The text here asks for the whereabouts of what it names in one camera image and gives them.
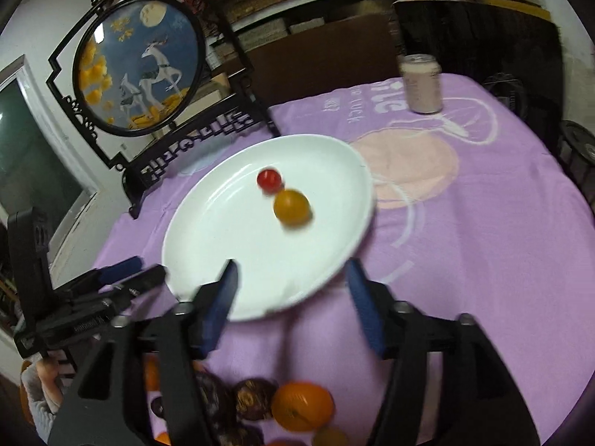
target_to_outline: screw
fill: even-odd
[[[396,313],[411,313],[411,305],[409,305],[409,302],[398,301],[395,303],[395,312]]]
[[[192,302],[180,302],[174,308],[175,315],[186,315],[194,311],[194,305]]]
[[[475,325],[475,319],[470,313],[460,314],[459,322],[461,325]]]
[[[130,323],[130,317],[125,315],[118,315],[112,319],[112,327],[116,327],[117,329],[121,329],[122,327],[126,327]]]

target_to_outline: window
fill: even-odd
[[[0,72],[0,220],[6,226],[8,216],[32,206],[44,211],[52,232],[50,259],[91,197],[57,135],[21,57]]]

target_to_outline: purple tablecloth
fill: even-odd
[[[323,133],[362,153],[379,198],[358,253],[368,275],[427,314],[475,315],[544,442],[595,370],[593,218],[519,119],[467,78],[444,75],[442,85],[444,111],[433,116],[407,110],[401,79],[289,102],[272,113],[283,134]],[[260,129],[233,141],[209,139],[172,164],[141,217],[125,214],[114,225],[96,266],[133,255],[159,263],[167,226],[192,186],[268,137]],[[136,311],[155,316],[174,303],[165,289]],[[370,433],[388,374],[368,350],[341,277],[284,313],[229,324],[207,366],[229,384],[262,376],[328,387],[334,423],[353,445]],[[439,377],[439,368],[432,365],[431,373]],[[155,433],[165,430],[153,420]],[[290,436],[274,421],[261,426],[267,441]]]

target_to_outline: white deer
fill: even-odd
[[[138,90],[135,86],[133,86],[128,80],[128,74],[124,74],[124,78],[120,82],[120,90],[122,91],[122,100],[120,101],[120,110],[126,114],[126,118],[132,124],[134,122],[130,118],[130,109],[132,107],[140,106],[143,114],[150,119],[151,113],[147,106],[145,105],[145,101],[143,100],[143,94],[140,90]]]
[[[139,86],[141,86],[141,89],[145,93],[145,97],[147,98],[147,100],[151,104],[153,104],[158,111],[164,110],[165,107],[153,96],[153,84],[161,82],[162,80],[167,80],[170,83],[170,85],[165,90],[168,91],[175,89],[178,95],[182,97],[180,89],[177,85],[180,79],[182,78],[182,72],[176,68],[173,68],[170,65],[170,61],[167,59],[167,57],[163,55],[163,52],[157,49],[157,46],[161,46],[166,42],[167,38],[165,40],[156,40],[150,42],[149,46],[142,55],[142,58],[152,56],[157,61],[157,68],[154,71],[143,73],[141,81],[139,82]]]

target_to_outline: white plate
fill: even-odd
[[[268,167],[281,173],[286,188],[308,198],[310,223],[287,230],[277,220],[274,197],[257,185],[258,173]],[[370,170],[343,141],[298,134],[260,142],[210,171],[176,210],[162,253],[167,284],[180,300],[189,300],[234,259],[240,287],[230,320],[291,307],[323,287],[352,256],[374,201]]]

